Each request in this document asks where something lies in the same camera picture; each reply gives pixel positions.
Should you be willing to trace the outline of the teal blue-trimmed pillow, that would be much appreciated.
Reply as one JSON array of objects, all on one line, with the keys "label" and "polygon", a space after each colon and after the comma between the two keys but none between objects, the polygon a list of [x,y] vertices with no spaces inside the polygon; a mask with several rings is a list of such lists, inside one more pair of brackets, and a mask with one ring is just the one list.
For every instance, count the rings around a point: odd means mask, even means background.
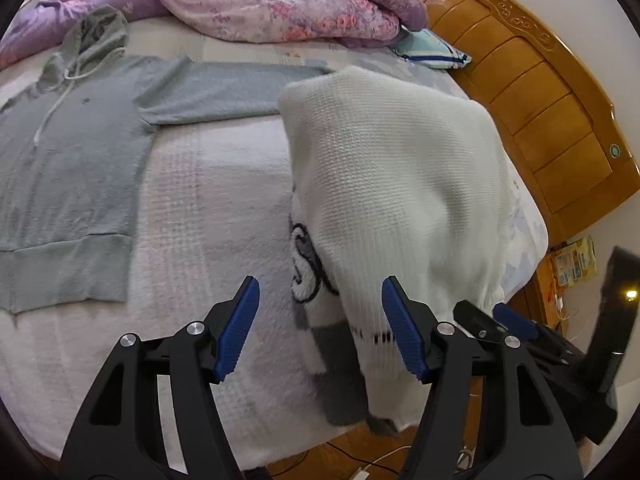
[{"label": "teal blue-trimmed pillow", "polygon": [[429,29],[420,32],[405,30],[392,51],[408,62],[422,64],[433,70],[456,70],[472,62],[471,55],[458,50]]}]

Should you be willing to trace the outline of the wooden headboard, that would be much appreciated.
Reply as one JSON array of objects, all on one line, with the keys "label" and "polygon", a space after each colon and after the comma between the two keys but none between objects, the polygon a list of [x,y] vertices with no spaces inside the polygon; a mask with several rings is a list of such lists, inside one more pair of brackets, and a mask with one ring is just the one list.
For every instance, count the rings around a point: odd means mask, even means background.
[{"label": "wooden headboard", "polygon": [[639,168],[600,84],[515,0],[421,0],[433,32],[468,54],[452,76],[488,109],[544,217],[566,242],[639,189]]}]

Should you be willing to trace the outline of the grey hoodie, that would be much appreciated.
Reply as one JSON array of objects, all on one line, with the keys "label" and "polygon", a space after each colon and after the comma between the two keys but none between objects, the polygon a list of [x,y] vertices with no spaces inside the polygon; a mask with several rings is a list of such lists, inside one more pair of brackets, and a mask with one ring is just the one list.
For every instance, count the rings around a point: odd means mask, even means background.
[{"label": "grey hoodie", "polygon": [[316,66],[130,55],[109,6],[66,34],[39,79],[1,110],[1,307],[123,302],[138,195],[155,133],[269,116]]}]

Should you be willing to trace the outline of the cream white jacket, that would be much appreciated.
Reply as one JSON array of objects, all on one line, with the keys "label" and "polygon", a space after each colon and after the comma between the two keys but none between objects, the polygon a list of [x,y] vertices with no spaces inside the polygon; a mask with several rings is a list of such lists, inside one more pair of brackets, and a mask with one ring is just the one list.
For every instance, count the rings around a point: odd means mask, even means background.
[{"label": "cream white jacket", "polygon": [[475,101],[349,67],[287,86],[296,314],[326,398],[328,371],[359,366],[368,414],[414,424],[427,390],[382,307],[389,276],[448,321],[502,296],[513,204],[508,158]]}]

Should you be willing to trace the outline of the purple quilt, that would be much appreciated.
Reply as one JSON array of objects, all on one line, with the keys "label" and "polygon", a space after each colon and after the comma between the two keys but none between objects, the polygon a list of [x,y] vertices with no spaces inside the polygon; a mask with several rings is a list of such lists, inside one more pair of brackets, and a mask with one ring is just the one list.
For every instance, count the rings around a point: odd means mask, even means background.
[{"label": "purple quilt", "polygon": [[15,15],[1,40],[1,67],[57,46],[76,22],[104,6],[119,10],[130,22],[169,13],[160,0],[39,0]]}]

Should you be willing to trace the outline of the yellow package on floor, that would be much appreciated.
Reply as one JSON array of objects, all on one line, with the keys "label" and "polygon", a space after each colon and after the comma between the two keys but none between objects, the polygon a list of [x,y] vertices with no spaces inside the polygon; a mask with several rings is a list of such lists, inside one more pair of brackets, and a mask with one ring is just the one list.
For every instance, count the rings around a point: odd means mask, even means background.
[{"label": "yellow package on floor", "polygon": [[598,275],[591,236],[582,237],[552,252],[551,261],[556,284],[560,289],[571,288]]}]

